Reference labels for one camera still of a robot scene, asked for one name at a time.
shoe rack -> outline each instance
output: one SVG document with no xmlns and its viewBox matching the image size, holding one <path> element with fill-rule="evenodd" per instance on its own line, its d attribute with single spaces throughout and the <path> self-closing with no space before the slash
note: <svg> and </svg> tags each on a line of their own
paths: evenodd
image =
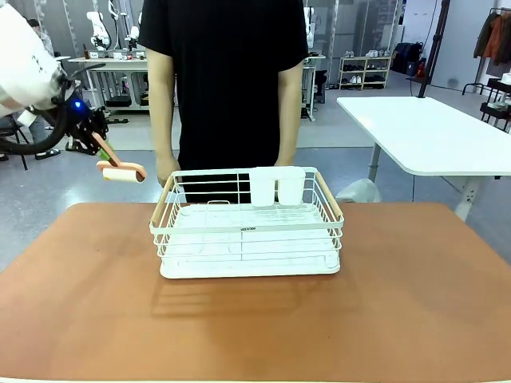
<svg viewBox="0 0 511 383">
<path fill-rule="evenodd" d="M 392 57 L 343 57 L 341 60 L 341 77 L 340 77 L 340 88 L 341 89 L 384 89 L 386 82 L 389 78 L 390 63 Z M 344 70 L 346 65 L 358 65 L 362 69 L 357 70 Z M 368 77 L 379 75 L 383 77 L 384 81 L 366 81 Z M 346 77 L 349 81 L 353 76 L 360 76 L 361 83 L 353 84 L 350 82 L 343 83 L 343 78 Z"/>
</svg>

paint roller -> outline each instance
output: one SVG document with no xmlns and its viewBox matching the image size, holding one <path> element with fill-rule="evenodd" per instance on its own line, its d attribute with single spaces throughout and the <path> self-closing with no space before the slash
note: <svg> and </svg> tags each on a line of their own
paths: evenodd
<svg viewBox="0 0 511 383">
<path fill-rule="evenodd" d="M 101 146 L 100 157 L 105 159 L 97 163 L 97 168 L 103 174 L 105 180 L 135 183 L 145 180 L 147 172 L 143 166 L 122 162 L 99 134 L 93 133 L 93 137 Z"/>
</svg>

white wire dish rack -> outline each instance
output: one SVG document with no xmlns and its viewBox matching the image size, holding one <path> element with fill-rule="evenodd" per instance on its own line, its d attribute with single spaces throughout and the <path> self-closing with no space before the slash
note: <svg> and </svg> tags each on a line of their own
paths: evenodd
<svg viewBox="0 0 511 383">
<path fill-rule="evenodd" d="M 303 202 L 185 203 L 188 176 L 227 176 L 236 183 L 238 201 L 249 193 L 248 169 L 174 172 L 149 224 L 166 278 L 223 278 L 269 275 L 333 274 L 339 271 L 343 213 L 321 174 L 306 172 Z"/>
</svg>

cable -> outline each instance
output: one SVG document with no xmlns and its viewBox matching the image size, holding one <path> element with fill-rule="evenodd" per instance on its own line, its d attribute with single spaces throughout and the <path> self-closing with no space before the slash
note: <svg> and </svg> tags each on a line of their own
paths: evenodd
<svg viewBox="0 0 511 383">
<path fill-rule="evenodd" d="M 100 63 L 79 69 L 77 72 L 73 73 L 71 78 L 65 79 L 65 81 L 63 81 L 64 83 L 67 82 L 68 85 L 63 85 L 61 87 L 61 94 L 56 107 L 50 111 L 39 112 L 39 114 L 53 126 L 53 131 L 43 141 L 34 144 L 17 144 L 12 141 L 0 138 L 0 152 L 5 154 L 28 156 L 46 152 L 58 144 L 62 137 L 64 137 L 64 135 L 69 131 L 69 124 L 73 123 L 68 118 L 68 110 L 65 104 L 65 94 L 69 89 L 69 85 L 73 84 L 76 77 L 86 70 L 101 68 L 102 66 L 105 66 L 105 64 Z"/>
<path fill-rule="evenodd" d="M 6 154 L 18 154 L 28 156 L 31 154 L 37 154 L 46 152 L 53 148 L 56 144 L 60 142 L 62 137 L 65 135 L 67 128 L 67 112 L 65 110 L 65 105 L 58 106 L 58 120 L 54 125 L 53 131 L 49 136 L 47 136 L 43 141 L 37 142 L 36 144 L 15 144 L 12 141 L 0 140 L 0 152 L 4 152 Z M 52 119 L 49 114 L 42 114 L 43 117 Z"/>
<path fill-rule="evenodd" d="M 426 36 L 426 40 L 424 41 L 424 45 L 422 46 L 422 52 L 421 52 L 421 55 L 419 56 L 419 61 L 421 60 L 422 58 L 422 55 L 424 54 L 424 49 L 426 47 L 426 44 L 428 42 L 428 39 L 430 38 L 430 33 L 431 33 L 431 28 L 433 27 L 433 21 L 434 21 L 434 13 L 437 11 L 437 4 L 438 4 L 438 0 L 435 0 L 434 2 L 434 8 L 433 8 L 433 14 L 431 15 L 431 23 L 430 23 L 430 30 L 428 30 L 428 34 Z"/>
</svg>

orange tabletop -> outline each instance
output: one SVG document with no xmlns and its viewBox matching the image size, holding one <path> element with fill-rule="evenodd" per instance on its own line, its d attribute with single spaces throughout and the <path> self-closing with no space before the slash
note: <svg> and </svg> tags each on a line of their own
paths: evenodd
<svg viewBox="0 0 511 383">
<path fill-rule="evenodd" d="M 511 378 L 511 270 L 442 205 L 343 205 L 338 274 L 172 281 L 153 208 L 71 207 L 0 275 L 0 377 Z"/>
</svg>

